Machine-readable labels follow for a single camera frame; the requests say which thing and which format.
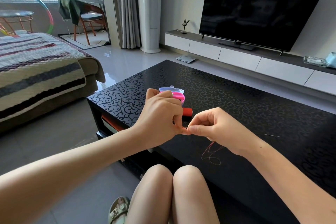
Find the red thread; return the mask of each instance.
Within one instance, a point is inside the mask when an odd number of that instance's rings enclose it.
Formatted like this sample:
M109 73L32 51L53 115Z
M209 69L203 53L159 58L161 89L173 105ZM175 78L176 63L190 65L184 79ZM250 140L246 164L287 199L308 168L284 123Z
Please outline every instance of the red thread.
M215 154L215 152L219 151L221 148L223 148L223 146L221 146L218 150L210 151L210 148L211 148L211 146L214 144L214 142L215 142L215 141L213 141L213 142L208 146L208 148L205 149L204 153L203 153L202 156L201 156L201 159L204 160L204 159L208 158L212 164L214 164L214 165L216 165L216 166L219 166L219 165L221 164L221 160L220 160L219 158L212 157L212 155ZM203 157L203 155L206 153L206 151L208 151L208 153L211 153L209 157ZM216 163L212 162L211 159L216 159L216 160L218 160L218 161L219 161L219 164L216 164Z

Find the knee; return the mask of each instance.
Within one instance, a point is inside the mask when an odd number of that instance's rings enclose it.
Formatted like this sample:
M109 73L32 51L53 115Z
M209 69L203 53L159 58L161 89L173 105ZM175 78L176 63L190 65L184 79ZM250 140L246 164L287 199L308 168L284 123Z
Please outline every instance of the knee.
M161 182L172 183L173 180L173 175L169 169L160 164L150 167L145 175L159 179Z
M202 173L197 167L191 165L179 168L173 177L174 186L188 187L200 181L205 181Z

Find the thigh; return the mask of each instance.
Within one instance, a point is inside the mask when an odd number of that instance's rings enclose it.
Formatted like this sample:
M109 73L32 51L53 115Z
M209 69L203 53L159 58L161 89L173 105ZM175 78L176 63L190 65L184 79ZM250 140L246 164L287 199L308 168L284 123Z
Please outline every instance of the thigh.
M162 165L151 167L133 193L126 224L167 224L172 191L171 172Z
M179 168L173 178L174 224L219 224L208 185L198 168Z

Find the striped blanket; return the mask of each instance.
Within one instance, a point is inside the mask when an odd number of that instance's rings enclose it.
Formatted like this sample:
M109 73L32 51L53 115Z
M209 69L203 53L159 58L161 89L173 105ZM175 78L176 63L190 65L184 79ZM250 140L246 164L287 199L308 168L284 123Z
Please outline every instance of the striped blanket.
M0 38L0 122L86 85L85 54L44 33Z

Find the drawer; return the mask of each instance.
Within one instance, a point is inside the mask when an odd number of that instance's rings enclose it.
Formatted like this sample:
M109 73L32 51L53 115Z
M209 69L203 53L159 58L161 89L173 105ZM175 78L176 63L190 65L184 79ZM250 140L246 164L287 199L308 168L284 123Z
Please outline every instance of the drawer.
M189 51L190 40L175 35L166 34L165 45L183 50Z
M222 48L218 61L255 71L260 59L259 56Z
M314 70L276 60L261 58L255 71L284 81L304 85Z
M221 52L221 47L191 40L189 46L189 52L209 59L218 60L219 54Z
M315 70L305 86L336 95L336 75Z

